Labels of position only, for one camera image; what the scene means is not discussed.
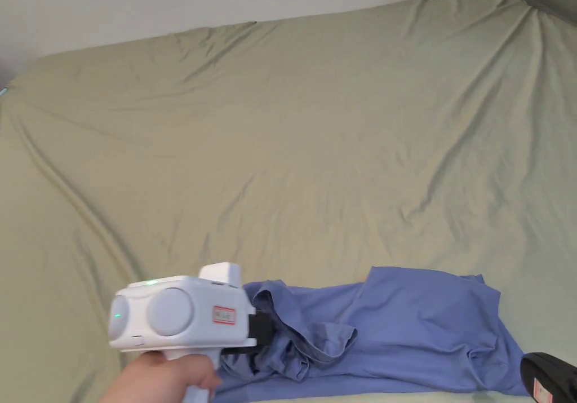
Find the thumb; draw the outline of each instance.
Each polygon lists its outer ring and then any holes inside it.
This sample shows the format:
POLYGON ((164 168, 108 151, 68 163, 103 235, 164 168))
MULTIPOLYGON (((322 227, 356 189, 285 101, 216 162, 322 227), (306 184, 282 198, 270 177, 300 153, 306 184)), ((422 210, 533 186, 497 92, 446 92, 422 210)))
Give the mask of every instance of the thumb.
POLYGON ((222 382, 216 375, 211 359, 206 355, 186 355, 167 361, 165 365, 187 386, 214 389, 222 382))

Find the device handle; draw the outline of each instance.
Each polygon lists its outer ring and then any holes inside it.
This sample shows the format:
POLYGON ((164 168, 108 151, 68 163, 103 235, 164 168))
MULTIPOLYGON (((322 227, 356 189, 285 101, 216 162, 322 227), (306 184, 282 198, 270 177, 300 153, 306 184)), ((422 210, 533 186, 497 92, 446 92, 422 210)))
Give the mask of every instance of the device handle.
MULTIPOLYGON (((162 351, 167 360, 180 358, 185 355, 206 355, 215 366, 219 368, 220 349, 168 349, 162 351)), ((187 394, 184 396, 183 403, 210 403, 211 396, 208 389, 201 389, 196 386, 189 386, 187 394)))

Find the fabric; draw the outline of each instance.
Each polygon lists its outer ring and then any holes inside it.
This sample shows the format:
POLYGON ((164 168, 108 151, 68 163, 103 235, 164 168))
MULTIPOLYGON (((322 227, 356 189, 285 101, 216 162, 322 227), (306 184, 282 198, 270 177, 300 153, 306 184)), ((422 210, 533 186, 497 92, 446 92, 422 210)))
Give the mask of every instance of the fabric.
MULTIPOLYGON (((114 293, 223 260, 483 274, 524 351, 577 364, 576 47, 522 0, 412 0, 34 62, 0 96, 0 401, 97 402, 114 293)), ((518 401, 354 398, 483 399, 518 401)))
POLYGON ((482 276, 378 267, 364 283, 245 289, 276 335, 256 355, 223 357, 215 403, 369 392, 528 395, 523 352, 499 318, 500 293, 482 276))

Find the sticker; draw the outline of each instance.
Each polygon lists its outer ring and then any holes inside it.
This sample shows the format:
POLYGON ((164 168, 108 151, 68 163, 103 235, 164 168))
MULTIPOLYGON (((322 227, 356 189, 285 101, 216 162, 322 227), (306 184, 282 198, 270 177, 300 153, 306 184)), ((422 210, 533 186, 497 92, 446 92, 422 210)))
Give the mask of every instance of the sticker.
POLYGON ((237 323, 237 311, 233 308, 215 305, 212 308, 212 321, 215 324, 234 325, 237 323))
POLYGON ((533 384, 533 398, 537 403, 553 403, 553 395, 535 378, 533 384))

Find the white handheld device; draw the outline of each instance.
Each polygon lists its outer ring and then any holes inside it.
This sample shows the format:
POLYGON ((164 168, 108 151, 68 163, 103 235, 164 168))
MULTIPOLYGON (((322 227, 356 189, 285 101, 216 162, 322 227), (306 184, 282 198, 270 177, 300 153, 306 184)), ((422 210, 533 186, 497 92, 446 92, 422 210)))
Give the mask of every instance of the white handheld device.
MULTIPOLYGON (((198 353, 218 369, 222 349, 257 346, 250 330, 255 315, 240 266, 216 263, 203 267, 198 278, 160 278, 119 290, 110 310, 110 345, 122 352, 162 351, 169 360, 198 353)), ((209 399, 208 390, 189 387, 184 402, 209 399)))

